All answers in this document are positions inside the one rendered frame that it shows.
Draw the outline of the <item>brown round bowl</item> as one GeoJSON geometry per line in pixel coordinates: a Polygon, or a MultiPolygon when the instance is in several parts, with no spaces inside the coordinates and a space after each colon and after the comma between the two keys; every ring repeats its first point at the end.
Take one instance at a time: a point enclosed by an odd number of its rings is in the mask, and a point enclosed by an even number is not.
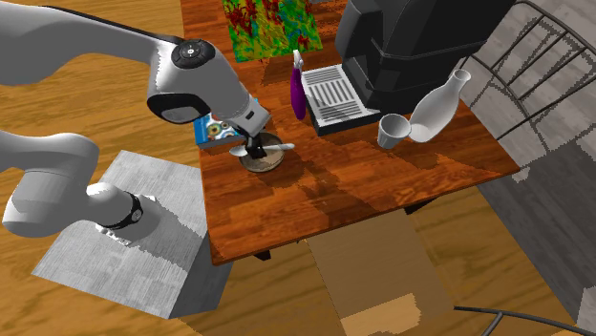
{"type": "MultiPolygon", "coordinates": [[[[267,145],[277,145],[283,143],[283,141],[280,138],[268,132],[261,132],[260,136],[262,145],[264,147],[266,147],[267,145]]],[[[265,157],[254,159],[251,156],[244,156],[240,157],[239,161],[244,166],[244,168],[250,172],[265,173],[279,166],[282,163],[285,156],[285,152],[283,150],[265,149],[265,152],[265,157]]]]}

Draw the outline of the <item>white spoon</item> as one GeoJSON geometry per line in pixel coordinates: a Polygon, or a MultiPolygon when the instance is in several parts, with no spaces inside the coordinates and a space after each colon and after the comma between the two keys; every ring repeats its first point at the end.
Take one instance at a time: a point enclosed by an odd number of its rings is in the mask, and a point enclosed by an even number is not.
{"type": "MultiPolygon", "coordinates": [[[[263,149],[264,150],[285,151],[285,150],[291,150],[294,147],[295,147],[295,145],[293,143],[281,143],[281,144],[267,145],[267,146],[264,146],[263,149]]],[[[246,148],[243,145],[239,145],[239,146],[235,146],[235,147],[231,148],[229,150],[229,153],[232,156],[239,157],[239,158],[248,155],[248,151],[246,150],[246,148]]]]}

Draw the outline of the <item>blue patterned book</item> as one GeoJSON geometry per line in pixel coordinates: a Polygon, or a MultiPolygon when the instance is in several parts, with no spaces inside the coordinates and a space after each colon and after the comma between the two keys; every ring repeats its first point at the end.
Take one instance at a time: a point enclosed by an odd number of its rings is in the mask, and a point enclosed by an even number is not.
{"type": "Polygon", "coordinates": [[[210,148],[218,145],[223,145],[229,142],[244,140],[245,137],[237,132],[237,130],[222,119],[222,116],[234,116],[242,112],[250,103],[257,103],[258,99],[249,96],[249,100],[243,106],[236,104],[230,111],[221,110],[219,115],[209,113],[201,118],[193,121],[195,143],[202,149],[210,148]]]}

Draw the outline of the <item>purple spray bottle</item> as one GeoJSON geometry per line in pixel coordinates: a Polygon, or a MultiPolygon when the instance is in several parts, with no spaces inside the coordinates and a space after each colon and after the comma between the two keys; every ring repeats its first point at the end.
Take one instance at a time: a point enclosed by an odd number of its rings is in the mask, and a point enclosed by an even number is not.
{"type": "Polygon", "coordinates": [[[302,84],[304,60],[298,50],[293,51],[293,69],[290,77],[290,100],[293,112],[298,120],[306,116],[306,94],[302,84]]]}

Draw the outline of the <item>brown wooden table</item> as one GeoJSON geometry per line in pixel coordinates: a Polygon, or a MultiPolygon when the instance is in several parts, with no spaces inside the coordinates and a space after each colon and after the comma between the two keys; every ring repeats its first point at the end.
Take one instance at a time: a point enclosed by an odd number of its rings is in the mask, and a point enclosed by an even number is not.
{"type": "Polygon", "coordinates": [[[407,139],[382,149],[375,124],[318,136],[309,120],[293,115],[290,68],[287,56],[234,64],[268,109],[269,131],[294,149],[266,173],[247,171],[226,146],[201,151],[214,264],[263,254],[519,169],[466,105],[427,143],[407,139]]]}

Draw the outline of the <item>green red patterned mat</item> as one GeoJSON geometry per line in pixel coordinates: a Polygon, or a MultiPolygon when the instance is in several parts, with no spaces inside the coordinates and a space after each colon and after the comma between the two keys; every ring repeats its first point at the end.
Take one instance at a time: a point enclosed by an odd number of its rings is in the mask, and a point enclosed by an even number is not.
{"type": "Polygon", "coordinates": [[[238,63],[323,49],[311,0],[222,0],[238,63]]]}

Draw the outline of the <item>white cup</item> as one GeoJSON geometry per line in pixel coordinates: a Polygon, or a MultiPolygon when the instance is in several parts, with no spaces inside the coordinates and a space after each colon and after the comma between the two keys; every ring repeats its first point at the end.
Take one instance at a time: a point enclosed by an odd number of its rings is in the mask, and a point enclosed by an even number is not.
{"type": "Polygon", "coordinates": [[[384,115],[378,124],[377,144],[384,149],[392,149],[412,131],[409,120],[403,115],[384,115]]]}

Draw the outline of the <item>grey robot stand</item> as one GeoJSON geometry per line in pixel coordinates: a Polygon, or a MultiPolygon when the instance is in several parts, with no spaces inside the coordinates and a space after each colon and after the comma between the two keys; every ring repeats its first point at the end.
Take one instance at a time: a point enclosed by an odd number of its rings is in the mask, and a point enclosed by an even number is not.
{"type": "Polygon", "coordinates": [[[201,170],[121,151],[101,179],[156,197],[160,225],[123,246],[81,221],[60,233],[33,275],[164,319],[216,309],[232,266],[211,259],[201,170]]]}

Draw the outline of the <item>white narrow-necked vase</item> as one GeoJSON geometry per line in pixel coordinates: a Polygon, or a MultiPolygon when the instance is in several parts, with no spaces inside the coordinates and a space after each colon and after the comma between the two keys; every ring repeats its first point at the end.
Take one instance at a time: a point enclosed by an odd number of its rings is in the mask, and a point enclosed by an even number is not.
{"type": "Polygon", "coordinates": [[[460,92],[470,79],[469,72],[456,69],[442,86],[418,102],[410,118],[412,141],[428,142],[448,125],[458,108],[460,92]]]}

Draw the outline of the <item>black coffee machine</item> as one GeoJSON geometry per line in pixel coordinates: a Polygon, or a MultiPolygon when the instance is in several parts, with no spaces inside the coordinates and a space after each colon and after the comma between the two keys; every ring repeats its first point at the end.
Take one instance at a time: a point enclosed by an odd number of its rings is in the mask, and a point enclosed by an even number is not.
{"type": "Polygon", "coordinates": [[[302,74],[320,136],[407,115],[476,53],[516,0],[347,0],[338,65],[302,74]]]}

